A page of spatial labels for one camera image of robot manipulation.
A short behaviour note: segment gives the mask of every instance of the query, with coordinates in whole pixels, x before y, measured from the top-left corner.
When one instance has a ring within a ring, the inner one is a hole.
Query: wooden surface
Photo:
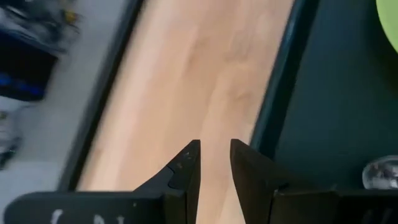
[[[201,139],[197,223],[244,223],[229,142],[249,142],[293,0],[147,0],[80,190],[133,190]]]

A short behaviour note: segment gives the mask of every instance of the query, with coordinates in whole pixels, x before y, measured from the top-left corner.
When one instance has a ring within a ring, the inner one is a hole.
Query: wooden board
[[[147,0],[80,190],[133,190],[201,139],[197,223],[244,223],[229,142],[249,142],[293,0]]]

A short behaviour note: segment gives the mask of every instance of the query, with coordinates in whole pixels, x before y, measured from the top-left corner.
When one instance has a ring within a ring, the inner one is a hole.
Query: table surface
[[[229,142],[249,142],[293,0],[147,0],[79,190],[134,190],[201,139],[197,223],[244,223]]]

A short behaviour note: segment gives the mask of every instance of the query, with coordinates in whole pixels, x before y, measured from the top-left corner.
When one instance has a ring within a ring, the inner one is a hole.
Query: green object
[[[398,52],[398,0],[376,0],[376,5],[383,30]]]

